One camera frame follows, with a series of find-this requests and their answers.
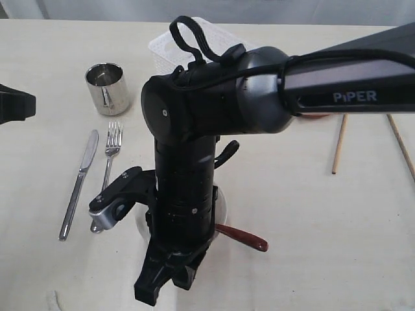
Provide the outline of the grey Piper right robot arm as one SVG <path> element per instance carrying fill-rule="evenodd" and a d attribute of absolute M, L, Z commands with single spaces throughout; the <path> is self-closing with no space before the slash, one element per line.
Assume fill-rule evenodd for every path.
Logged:
<path fill-rule="evenodd" d="M 151 77 L 141 92 L 155 170 L 150 244 L 134 291 L 148 305 L 167 281 L 190 288 L 211 243 L 218 137 L 279 133 L 306 113 L 414 111 L 413 24 L 302 56 L 241 44 L 217 55 L 185 16 L 169 30 L 194 61 Z"/>

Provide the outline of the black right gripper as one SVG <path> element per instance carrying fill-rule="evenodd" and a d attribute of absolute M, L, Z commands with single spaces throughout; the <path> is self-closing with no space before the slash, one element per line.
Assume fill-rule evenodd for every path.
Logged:
<path fill-rule="evenodd" d="M 157 299 L 162 286 L 173 275 L 173 252 L 195 251 L 213 236 L 216 143 L 214 136 L 174 146 L 155 142 L 151 235 L 141 273 L 134 284 L 136 299 Z M 201 251 L 172 278 L 176 287 L 191 288 L 207 250 Z"/>

